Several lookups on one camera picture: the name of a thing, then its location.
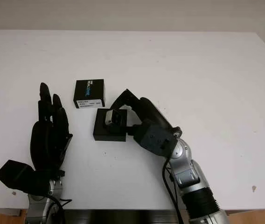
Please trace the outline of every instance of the white wall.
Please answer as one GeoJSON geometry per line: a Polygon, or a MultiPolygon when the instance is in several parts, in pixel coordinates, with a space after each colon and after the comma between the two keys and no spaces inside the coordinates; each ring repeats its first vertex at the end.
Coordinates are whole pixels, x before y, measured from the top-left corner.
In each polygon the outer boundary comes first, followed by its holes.
{"type": "Polygon", "coordinates": [[[265,0],[0,0],[0,29],[253,31],[265,0]]]}

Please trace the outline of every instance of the black block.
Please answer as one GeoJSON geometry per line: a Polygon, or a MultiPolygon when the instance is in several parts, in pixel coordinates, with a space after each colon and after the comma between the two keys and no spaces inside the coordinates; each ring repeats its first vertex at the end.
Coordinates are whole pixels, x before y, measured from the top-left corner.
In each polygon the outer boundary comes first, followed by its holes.
{"type": "Polygon", "coordinates": [[[73,102],[75,103],[76,108],[104,107],[104,80],[77,80],[73,102]]]}
{"type": "Polygon", "coordinates": [[[118,132],[111,133],[105,125],[105,115],[110,109],[97,109],[96,120],[94,124],[93,137],[96,141],[126,141],[126,120],[127,110],[119,109],[117,112],[121,115],[122,127],[118,132]]]}

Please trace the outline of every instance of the wooden floor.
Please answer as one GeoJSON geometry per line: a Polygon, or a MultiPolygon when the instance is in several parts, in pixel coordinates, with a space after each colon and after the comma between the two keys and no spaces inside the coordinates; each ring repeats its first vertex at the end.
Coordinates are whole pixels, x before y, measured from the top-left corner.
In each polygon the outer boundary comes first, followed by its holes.
{"type": "MultiPolygon", "coordinates": [[[[9,217],[0,214],[0,224],[24,224],[26,211],[20,217],[9,217]]],[[[249,211],[229,215],[231,224],[265,224],[265,210],[249,211]]]]}

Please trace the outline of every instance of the robotic hand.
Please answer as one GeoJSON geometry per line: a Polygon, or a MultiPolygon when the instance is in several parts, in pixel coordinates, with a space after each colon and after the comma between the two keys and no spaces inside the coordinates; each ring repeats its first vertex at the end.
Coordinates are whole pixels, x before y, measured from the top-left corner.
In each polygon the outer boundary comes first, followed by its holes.
{"type": "Polygon", "coordinates": [[[30,144],[35,170],[28,164],[8,160],[0,169],[0,180],[11,189],[28,193],[27,224],[65,223],[63,205],[59,202],[61,177],[65,172],[60,166],[72,134],[60,98],[54,94],[52,104],[45,83],[40,85],[38,112],[39,120],[33,126],[30,144]]]}
{"type": "Polygon", "coordinates": [[[181,129],[172,127],[150,100],[138,99],[129,90],[125,90],[109,110],[98,109],[96,120],[93,133],[96,140],[125,140],[123,136],[128,133],[128,135],[133,135],[135,141],[143,148],[166,157],[162,172],[163,180],[175,205],[180,224],[183,220],[165,179],[168,163],[171,167],[171,175],[188,211],[190,224],[229,223],[225,211],[219,208],[213,198],[213,193],[199,164],[192,159],[189,145],[180,139],[181,129]],[[123,105],[130,106],[136,112],[142,121],[141,125],[126,127],[126,113],[120,110],[123,105]],[[102,124],[98,122],[99,120],[104,120],[103,126],[99,125],[102,124]]]}

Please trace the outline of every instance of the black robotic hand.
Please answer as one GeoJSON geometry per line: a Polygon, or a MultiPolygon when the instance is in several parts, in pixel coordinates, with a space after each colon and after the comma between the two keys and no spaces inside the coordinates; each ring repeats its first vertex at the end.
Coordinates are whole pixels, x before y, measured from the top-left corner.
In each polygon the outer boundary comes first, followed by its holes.
{"type": "Polygon", "coordinates": [[[66,112],[58,95],[53,95],[45,83],[40,85],[39,120],[32,129],[30,152],[35,171],[25,163],[8,160],[0,169],[0,180],[9,188],[32,195],[45,195],[49,181],[64,176],[60,170],[66,149],[72,138],[66,112]]]}

